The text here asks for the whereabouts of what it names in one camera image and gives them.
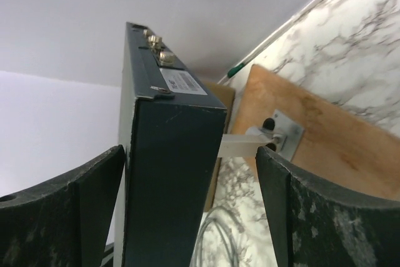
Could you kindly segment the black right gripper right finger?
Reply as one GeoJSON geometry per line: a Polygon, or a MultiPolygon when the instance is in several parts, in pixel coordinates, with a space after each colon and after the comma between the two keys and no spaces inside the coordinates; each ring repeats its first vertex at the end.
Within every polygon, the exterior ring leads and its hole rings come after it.
{"type": "Polygon", "coordinates": [[[399,266],[399,202],[332,183],[264,146],[256,167],[278,266],[399,266]]]}

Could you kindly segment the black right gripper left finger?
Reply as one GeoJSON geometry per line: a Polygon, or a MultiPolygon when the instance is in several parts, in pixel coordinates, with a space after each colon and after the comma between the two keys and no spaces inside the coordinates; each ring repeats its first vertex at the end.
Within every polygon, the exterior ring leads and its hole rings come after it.
{"type": "Polygon", "coordinates": [[[1,197],[1,266],[100,266],[124,162],[123,147],[114,146],[1,197]]]}

